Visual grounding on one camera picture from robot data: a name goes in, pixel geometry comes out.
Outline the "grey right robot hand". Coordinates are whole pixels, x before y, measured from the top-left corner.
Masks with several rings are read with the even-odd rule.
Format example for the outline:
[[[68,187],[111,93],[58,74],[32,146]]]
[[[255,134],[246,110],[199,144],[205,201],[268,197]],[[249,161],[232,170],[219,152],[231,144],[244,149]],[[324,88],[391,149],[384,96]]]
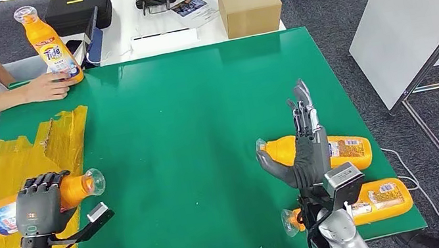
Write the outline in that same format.
[[[296,101],[288,100],[292,109],[295,129],[295,156],[292,166],[274,160],[264,150],[267,142],[256,142],[256,158],[262,169],[297,189],[304,189],[323,182],[331,169],[329,143],[326,130],[320,124],[307,85],[298,79],[293,87]]]

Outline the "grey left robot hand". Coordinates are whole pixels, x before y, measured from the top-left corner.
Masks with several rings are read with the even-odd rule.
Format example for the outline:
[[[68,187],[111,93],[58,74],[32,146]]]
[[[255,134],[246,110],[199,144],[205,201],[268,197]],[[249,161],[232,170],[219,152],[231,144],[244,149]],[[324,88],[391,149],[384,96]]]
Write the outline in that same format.
[[[76,209],[64,209],[60,187],[68,170],[48,172],[26,180],[16,198],[16,226],[21,236],[63,232]]]

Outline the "person's right hand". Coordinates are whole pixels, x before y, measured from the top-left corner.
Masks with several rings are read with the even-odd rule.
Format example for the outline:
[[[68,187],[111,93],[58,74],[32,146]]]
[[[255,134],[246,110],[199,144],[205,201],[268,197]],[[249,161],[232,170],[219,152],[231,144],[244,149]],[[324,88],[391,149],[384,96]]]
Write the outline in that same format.
[[[47,73],[21,87],[26,103],[58,101],[66,98],[76,84],[67,73]]]

